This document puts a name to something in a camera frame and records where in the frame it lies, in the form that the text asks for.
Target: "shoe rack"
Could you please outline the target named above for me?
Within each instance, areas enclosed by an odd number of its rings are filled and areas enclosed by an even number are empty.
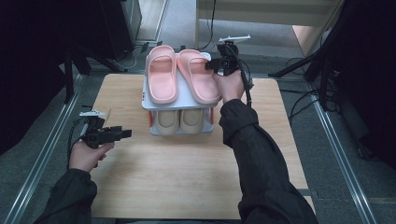
[[[202,52],[209,61],[211,60],[210,54]],[[180,135],[187,134],[184,133],[181,128],[179,128],[173,134],[162,134],[160,133],[155,125],[155,119],[157,118],[156,112],[163,110],[186,110],[186,109],[203,109],[204,111],[204,125],[200,133],[211,133],[213,131],[213,108],[217,104],[212,105],[202,105],[195,101],[190,91],[190,88],[184,79],[181,72],[177,69],[177,90],[178,97],[171,103],[166,105],[155,104],[150,100],[149,96],[149,84],[147,71],[145,72],[145,78],[143,82],[143,93],[142,93],[142,107],[148,111],[148,125],[151,134],[157,136],[165,135]]]

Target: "black sleeve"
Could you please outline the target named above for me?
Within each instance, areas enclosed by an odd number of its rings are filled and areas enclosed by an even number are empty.
[[[223,143],[233,149],[243,193],[238,204],[244,223],[318,223],[301,193],[290,183],[279,147],[259,126],[257,113],[240,100],[220,110]]]
[[[91,223],[96,192],[89,173],[68,170],[52,188],[44,213],[35,223]]]

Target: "white slipper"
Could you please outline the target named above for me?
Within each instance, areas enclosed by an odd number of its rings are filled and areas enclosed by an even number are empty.
[[[160,134],[174,134],[180,127],[178,110],[162,110],[155,113],[155,128]]]
[[[204,110],[182,110],[180,116],[180,128],[184,133],[200,133],[204,128]]]

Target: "person's arm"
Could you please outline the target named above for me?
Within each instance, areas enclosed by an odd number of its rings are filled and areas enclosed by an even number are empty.
[[[90,171],[106,156],[114,143],[92,149],[84,142],[73,146],[69,170],[50,192],[43,214],[35,223],[91,223],[91,205],[97,187]]]
[[[241,75],[214,77],[224,105],[219,125],[223,143],[233,149],[239,169],[244,223],[318,223],[312,208],[290,183],[277,144],[259,125],[254,109],[242,103]]]

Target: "hand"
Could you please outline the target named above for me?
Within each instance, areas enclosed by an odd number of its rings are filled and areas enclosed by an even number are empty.
[[[218,90],[224,104],[233,99],[241,99],[244,94],[245,87],[240,70],[236,70],[227,77],[214,74],[213,79],[218,83]]]
[[[114,143],[106,143],[97,149],[92,149],[85,142],[75,143],[70,155],[69,169],[79,169],[89,173],[113,147]]]

